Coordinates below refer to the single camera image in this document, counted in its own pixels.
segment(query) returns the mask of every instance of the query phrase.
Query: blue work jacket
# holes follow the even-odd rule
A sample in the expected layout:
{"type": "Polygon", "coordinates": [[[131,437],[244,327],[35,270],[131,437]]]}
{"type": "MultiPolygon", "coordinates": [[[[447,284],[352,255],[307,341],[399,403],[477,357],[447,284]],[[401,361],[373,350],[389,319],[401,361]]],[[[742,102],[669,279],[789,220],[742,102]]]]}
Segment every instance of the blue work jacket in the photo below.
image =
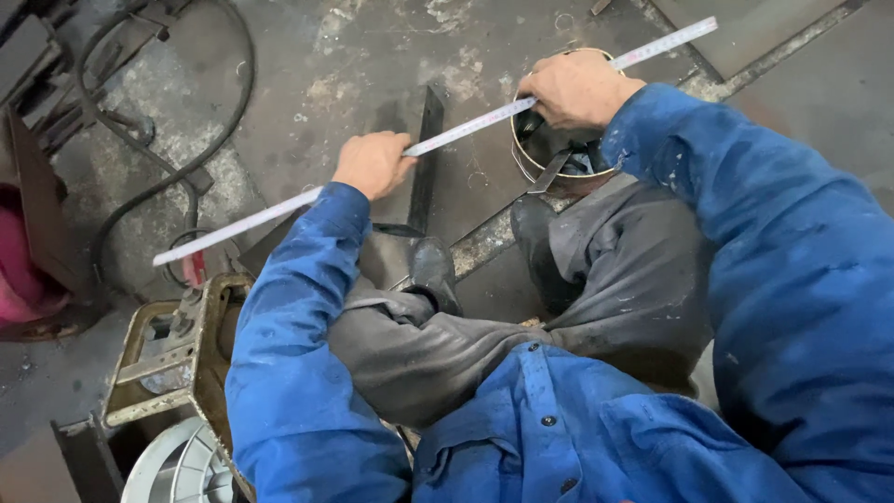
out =
{"type": "Polygon", "coordinates": [[[673,190],[718,246],[723,418],[520,345],[422,431],[411,469],[326,343],[370,230],[367,199],[330,183],[239,320],[227,407],[260,503],[894,501],[894,223],[873,196],[813,149],[662,84],[619,111],[603,154],[673,190]]]}

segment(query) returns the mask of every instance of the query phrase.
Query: measuring tape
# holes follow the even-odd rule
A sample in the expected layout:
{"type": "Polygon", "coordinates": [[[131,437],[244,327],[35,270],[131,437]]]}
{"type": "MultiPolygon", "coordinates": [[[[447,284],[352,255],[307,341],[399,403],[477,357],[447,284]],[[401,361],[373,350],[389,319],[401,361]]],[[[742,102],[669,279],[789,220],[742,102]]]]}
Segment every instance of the measuring tape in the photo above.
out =
{"type": "MultiPolygon", "coordinates": [[[[682,30],[675,31],[667,37],[659,38],[655,40],[655,42],[646,44],[639,49],[634,49],[626,53],[625,55],[618,56],[612,59],[609,62],[609,65],[615,70],[621,71],[629,68],[630,66],[633,66],[634,64],[641,63],[646,59],[666,53],[674,47],[682,46],[683,44],[686,44],[687,42],[691,42],[696,38],[711,33],[714,30],[717,30],[717,19],[714,17],[710,17],[704,21],[699,21],[696,24],[687,26],[682,30]]],[[[500,121],[508,119],[515,114],[524,112],[530,107],[533,107],[536,102],[537,98],[524,98],[518,101],[513,101],[508,105],[497,108],[489,114],[482,115],[477,119],[472,119],[465,124],[458,125],[447,132],[443,132],[435,136],[434,138],[421,141],[420,143],[417,143],[416,145],[413,145],[412,147],[404,150],[403,155],[412,157],[421,156],[422,154],[431,152],[434,149],[443,147],[448,143],[452,143],[460,138],[469,136],[473,132],[484,129],[489,125],[499,123],[500,121]]]]}
{"type": "MultiPolygon", "coordinates": [[[[650,57],[665,53],[667,51],[670,51],[674,47],[679,47],[683,44],[686,44],[687,42],[691,42],[692,40],[695,40],[696,38],[699,38],[707,33],[711,33],[714,30],[717,30],[717,20],[713,17],[710,17],[704,21],[697,22],[692,26],[688,26],[683,30],[671,33],[667,37],[659,38],[651,44],[646,44],[639,49],[632,50],[625,55],[616,57],[615,59],[612,59],[609,64],[615,70],[624,70],[625,68],[629,68],[634,64],[643,62],[650,57]]],[[[473,119],[465,124],[458,125],[448,132],[441,133],[432,139],[417,143],[416,145],[413,145],[412,147],[404,150],[403,155],[413,157],[421,156],[422,154],[430,152],[434,149],[443,147],[444,145],[452,141],[456,141],[464,136],[469,136],[473,132],[484,129],[489,125],[499,123],[504,119],[508,119],[509,117],[519,112],[524,112],[530,107],[533,107],[536,102],[537,98],[524,98],[518,101],[514,101],[504,107],[497,108],[489,114],[482,115],[477,119],[473,119]]],[[[173,250],[160,253],[156,255],[154,259],[152,259],[152,265],[160,266],[168,262],[173,262],[175,260],[189,257],[192,253],[205,250],[209,246],[230,239],[237,234],[242,234],[253,227],[260,226],[265,222],[273,220],[274,218],[288,215],[289,213],[292,213],[292,211],[295,211],[302,206],[314,202],[316,198],[319,197],[322,190],[323,187],[316,187],[313,190],[299,194],[289,200],[285,200],[275,206],[271,206],[268,209],[259,211],[251,217],[245,217],[238,222],[229,224],[223,229],[214,231],[211,234],[205,234],[195,241],[190,241],[183,246],[178,246],[173,250]]]]}

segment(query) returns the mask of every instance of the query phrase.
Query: gray work pants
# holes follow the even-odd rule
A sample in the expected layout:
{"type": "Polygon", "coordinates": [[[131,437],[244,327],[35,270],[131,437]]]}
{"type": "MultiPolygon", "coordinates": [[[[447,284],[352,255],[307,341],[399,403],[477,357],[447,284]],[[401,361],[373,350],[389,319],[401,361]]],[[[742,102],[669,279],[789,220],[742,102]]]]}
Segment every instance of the gray work pants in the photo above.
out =
{"type": "Polygon", "coordinates": [[[329,345],[382,419],[413,428],[436,422],[528,341],[692,395],[689,374],[713,337],[704,305],[713,246],[692,210],[670,192],[633,183],[584,198],[552,222],[549,238],[562,276],[586,286],[543,328],[435,313],[423,295],[358,281],[329,345]]]}

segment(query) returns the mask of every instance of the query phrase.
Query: blue sleeve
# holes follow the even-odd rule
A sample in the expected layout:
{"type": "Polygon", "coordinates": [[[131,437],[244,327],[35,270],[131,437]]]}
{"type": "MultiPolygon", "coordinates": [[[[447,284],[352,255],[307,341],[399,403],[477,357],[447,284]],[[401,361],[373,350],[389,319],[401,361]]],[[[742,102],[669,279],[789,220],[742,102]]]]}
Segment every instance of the blue sleeve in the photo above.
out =
{"type": "Polygon", "coordinates": [[[815,150],[661,84],[619,111],[603,154],[691,204],[719,247],[709,309],[730,425],[818,499],[890,500],[894,224],[873,196],[815,150]]]}
{"type": "Polygon", "coordinates": [[[369,228],[366,196],[329,183],[242,308],[226,401],[233,458],[259,503],[390,503],[409,491],[400,439],[354,391],[325,337],[369,228]]]}

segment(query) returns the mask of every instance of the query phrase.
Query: black work boot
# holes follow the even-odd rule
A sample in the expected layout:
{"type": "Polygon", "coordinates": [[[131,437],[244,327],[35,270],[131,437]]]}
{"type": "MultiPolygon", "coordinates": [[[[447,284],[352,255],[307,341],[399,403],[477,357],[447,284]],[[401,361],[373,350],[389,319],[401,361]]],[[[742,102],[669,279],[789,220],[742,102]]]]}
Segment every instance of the black work boot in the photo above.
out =
{"type": "Polygon", "coordinates": [[[409,280],[413,284],[404,292],[428,297],[435,310],[462,316],[456,298],[456,269],[447,247],[436,237],[426,237],[416,243],[409,262],[409,280]]]}
{"type": "Polygon", "coordinates": [[[533,195],[524,195],[512,203],[512,233],[527,260],[531,281],[546,310],[559,316],[578,299],[584,284],[565,281],[559,273],[550,248],[550,222],[559,217],[552,207],[533,195]]]}

